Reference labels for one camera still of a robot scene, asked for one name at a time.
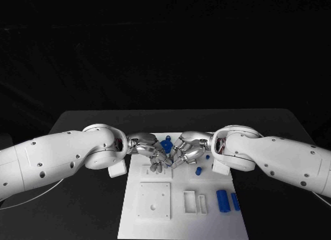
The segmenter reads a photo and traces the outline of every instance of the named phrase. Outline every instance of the black table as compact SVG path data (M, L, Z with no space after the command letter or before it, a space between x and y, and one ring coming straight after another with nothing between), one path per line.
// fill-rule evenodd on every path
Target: black table
M313 144L286 109L67 111L50 134L81 131L94 123L125 134L214 132L225 125L243 125L264 136ZM268 178L258 167L250 172L231 170L231 175L250 240L331 238L331 207L310 192ZM107 169L83 167L45 195L0 211L0 240L116 239L126 177L110 179ZM51 185L9 197L4 207L33 198Z

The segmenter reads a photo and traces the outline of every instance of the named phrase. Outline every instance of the screw hole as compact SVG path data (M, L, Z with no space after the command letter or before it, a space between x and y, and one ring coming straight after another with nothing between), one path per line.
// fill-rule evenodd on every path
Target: screw hole
M44 176L45 176L45 173L44 173L44 171L41 171L40 172L40 178L44 178Z

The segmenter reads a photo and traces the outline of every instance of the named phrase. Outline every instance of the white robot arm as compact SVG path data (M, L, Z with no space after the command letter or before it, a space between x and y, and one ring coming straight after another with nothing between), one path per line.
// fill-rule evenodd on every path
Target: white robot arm
M0 199L67 178L83 165L107 168L113 178L126 173L125 154L136 153L149 157L152 171L171 165L152 134L125 136L104 124L25 141L0 150Z
M185 154L192 149L195 155L188 161ZM204 150L214 157L212 172L227 175L230 168L247 172L257 164L271 178L331 197L331 151L280 137L260 137L250 127L230 125L214 134L182 133L169 154L175 160L172 168L194 162Z

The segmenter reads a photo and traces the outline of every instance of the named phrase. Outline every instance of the blue object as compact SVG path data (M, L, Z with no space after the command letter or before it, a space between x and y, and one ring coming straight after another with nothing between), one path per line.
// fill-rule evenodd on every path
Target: blue object
M202 170L202 168L201 168L201 167L197 167L197 169L195 169L195 174L197 174L197 175L201 174L201 170Z
M227 213L231 211L225 190L217 191L217 204L218 204L218 210L221 211L221 213Z
M172 142L171 142L171 137L166 136L166 139L162 140L159 142L161 146L162 146L162 149L165 150L165 153L168 154L171 152L171 148L173 146Z
M232 201L232 205L234 205L234 210L240 211L235 193L231 193L231 201Z

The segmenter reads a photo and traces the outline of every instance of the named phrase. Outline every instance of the black background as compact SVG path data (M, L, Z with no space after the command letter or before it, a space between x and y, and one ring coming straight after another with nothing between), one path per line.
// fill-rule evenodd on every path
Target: black background
M331 149L331 1L0 2L14 144L67 110L245 108L289 109Z

